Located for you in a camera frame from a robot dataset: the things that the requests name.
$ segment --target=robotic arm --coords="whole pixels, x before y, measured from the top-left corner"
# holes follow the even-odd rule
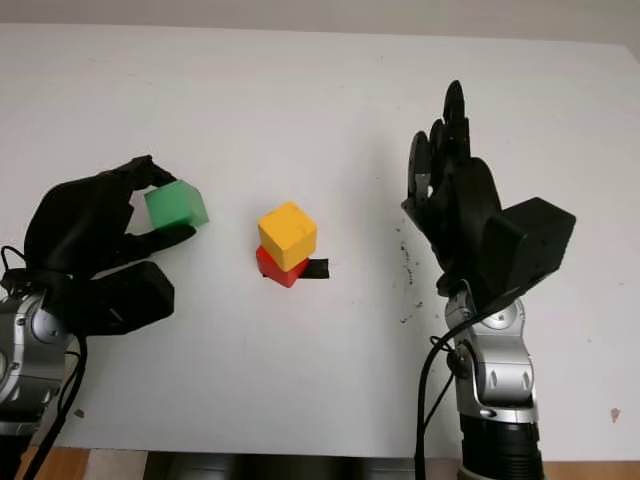
[[[72,335],[80,346],[76,376],[81,378],[87,336],[123,335],[173,313],[173,285],[152,262],[94,277],[195,234],[188,225],[140,236],[125,233],[133,214],[131,195],[174,180],[145,156],[63,183],[45,195],[31,220],[24,243],[26,267],[7,269],[10,248],[3,247],[6,271],[0,285],[8,296],[0,302],[0,478],[15,476],[45,409],[60,393]],[[78,388],[79,382],[74,383],[59,407],[25,478],[35,477]]]
[[[449,332],[423,368],[418,394],[416,478],[424,479],[425,389],[436,354],[449,350],[463,432],[461,480],[541,480],[531,359],[520,301],[560,267],[575,217],[532,198],[502,209],[486,163],[471,157],[460,83],[447,91],[443,120],[418,132],[402,208],[444,271]],[[453,339],[455,348],[447,348]]]

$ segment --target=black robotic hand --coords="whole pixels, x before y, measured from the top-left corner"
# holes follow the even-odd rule
[[[458,81],[442,116],[428,138],[418,132],[413,139],[402,208],[444,271],[438,293],[451,297],[466,282],[478,313],[488,315],[560,267],[576,219],[537,197],[502,209],[489,167],[471,156]]]
[[[52,188],[27,230],[26,268],[7,271],[2,286],[10,293],[44,290],[44,309],[76,335],[121,335],[171,315],[173,285],[154,263],[94,277],[195,234],[189,225],[125,233],[131,195],[175,180],[147,155]]]

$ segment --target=stacked cubes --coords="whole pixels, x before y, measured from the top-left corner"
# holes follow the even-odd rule
[[[263,275],[291,287],[316,249],[318,227],[293,202],[287,202],[258,222],[260,247],[256,251]]]

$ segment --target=red cube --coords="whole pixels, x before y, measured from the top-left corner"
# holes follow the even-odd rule
[[[256,258],[258,259],[258,268],[264,276],[275,280],[287,288],[296,283],[296,280],[302,275],[302,272],[304,272],[304,269],[307,268],[307,264],[309,263],[309,259],[305,258],[291,270],[285,272],[262,246],[256,250]]]

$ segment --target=white wall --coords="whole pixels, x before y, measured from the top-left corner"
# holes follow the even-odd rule
[[[640,58],[638,0],[0,0],[0,22],[575,40]]]

